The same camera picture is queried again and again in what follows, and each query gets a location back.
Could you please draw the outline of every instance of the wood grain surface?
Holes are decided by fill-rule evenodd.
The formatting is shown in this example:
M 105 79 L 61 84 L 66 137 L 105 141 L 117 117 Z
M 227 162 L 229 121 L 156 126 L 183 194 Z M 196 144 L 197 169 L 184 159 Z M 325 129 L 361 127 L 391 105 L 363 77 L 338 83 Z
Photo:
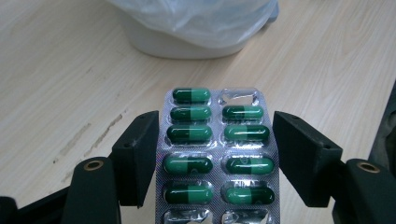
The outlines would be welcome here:
M 255 87 L 274 111 L 309 122 L 367 159 L 396 78 L 396 1 L 280 0 L 278 20 L 237 54 L 201 61 L 134 49 L 104 0 L 0 4 L 0 194 L 25 206 L 70 184 L 74 167 L 107 156 L 138 115 L 179 86 Z M 282 223 L 332 223 L 280 177 Z M 145 206 L 123 223 L 154 223 Z

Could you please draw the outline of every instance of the brass grommet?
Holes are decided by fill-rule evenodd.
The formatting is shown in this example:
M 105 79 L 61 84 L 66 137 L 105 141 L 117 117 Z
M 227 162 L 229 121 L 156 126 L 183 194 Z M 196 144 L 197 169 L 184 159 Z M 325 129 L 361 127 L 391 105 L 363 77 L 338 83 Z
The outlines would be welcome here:
M 372 165 L 369 162 L 361 161 L 361 162 L 358 162 L 357 165 L 359 168 L 361 168 L 365 172 L 378 174 L 381 171 L 380 169 L 378 169 L 378 167 Z
M 90 162 L 85 163 L 84 170 L 94 171 L 94 170 L 101 168 L 103 166 L 103 164 L 105 164 L 105 163 L 102 161 L 90 161 Z

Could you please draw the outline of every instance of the green capsule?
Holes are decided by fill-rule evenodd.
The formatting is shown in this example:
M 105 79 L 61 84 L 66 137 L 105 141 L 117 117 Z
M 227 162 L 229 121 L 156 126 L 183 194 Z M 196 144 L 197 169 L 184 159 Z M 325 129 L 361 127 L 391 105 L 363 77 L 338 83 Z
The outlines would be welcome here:
M 212 170 L 213 164 L 206 157 L 167 157 L 163 163 L 163 168 L 171 175 L 207 174 Z
M 168 203 L 210 203 L 212 190 L 206 186 L 176 186 L 169 188 L 164 194 Z
M 261 119 L 264 110 L 261 106 L 227 105 L 222 109 L 225 119 Z
M 267 187 L 263 188 L 230 188 L 226 198 L 232 204 L 269 204 L 275 199 L 275 194 Z
M 266 141 L 270 130 L 264 125 L 228 125 L 224 129 L 227 141 Z
M 199 121 L 209 119 L 212 111 L 206 105 L 192 105 L 174 107 L 170 114 L 174 121 Z
M 166 131 L 172 143 L 202 144 L 212 137 L 212 129 L 207 125 L 172 125 Z
M 176 88 L 172 95 L 176 103 L 183 105 L 206 104 L 210 99 L 207 88 Z
M 268 158 L 230 158 L 226 168 L 233 175 L 267 175 L 274 170 L 274 162 Z

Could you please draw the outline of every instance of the dark green capsule half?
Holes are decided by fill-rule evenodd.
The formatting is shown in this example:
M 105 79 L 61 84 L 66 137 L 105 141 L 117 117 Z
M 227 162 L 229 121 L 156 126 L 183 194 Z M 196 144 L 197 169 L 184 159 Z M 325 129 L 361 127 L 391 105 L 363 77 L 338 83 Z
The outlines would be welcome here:
M 167 157 L 163 163 L 163 168 L 171 175 L 195 175 L 209 173 L 213 164 L 209 158 Z
M 172 95 L 176 103 L 187 105 L 206 104 L 210 99 L 207 88 L 176 88 Z
M 226 198 L 232 204 L 269 204 L 275 199 L 275 194 L 267 187 L 263 188 L 230 188 L 227 189 Z
M 176 186 L 169 188 L 164 194 L 168 203 L 210 203 L 213 192 L 206 186 Z
M 175 144 L 200 144 L 210 141 L 212 129 L 207 125 L 172 125 L 166 134 Z
M 225 119 L 261 119 L 264 110 L 261 106 L 227 105 L 222 109 Z
M 264 125 L 228 125 L 224 129 L 227 141 L 266 141 L 270 130 Z
M 208 120 L 212 115 L 212 111 L 206 105 L 192 105 L 174 107 L 170 114 L 171 119 L 174 121 L 199 121 Z
M 226 168 L 233 175 L 267 175 L 274 170 L 274 162 L 268 158 L 230 158 Z

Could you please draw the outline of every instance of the white container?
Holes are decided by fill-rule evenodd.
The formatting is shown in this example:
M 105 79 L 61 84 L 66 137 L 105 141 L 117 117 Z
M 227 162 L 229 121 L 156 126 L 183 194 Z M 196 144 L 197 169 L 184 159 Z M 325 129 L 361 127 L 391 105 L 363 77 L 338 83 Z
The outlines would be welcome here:
M 174 36 L 151 30 L 123 10 L 117 7 L 116 10 L 120 15 L 121 25 L 131 44 L 140 51 L 152 56 L 171 59 L 212 59 L 234 54 L 247 43 L 247 41 L 244 41 L 223 49 L 203 48 Z M 275 21 L 277 15 L 278 6 L 276 5 L 268 22 Z

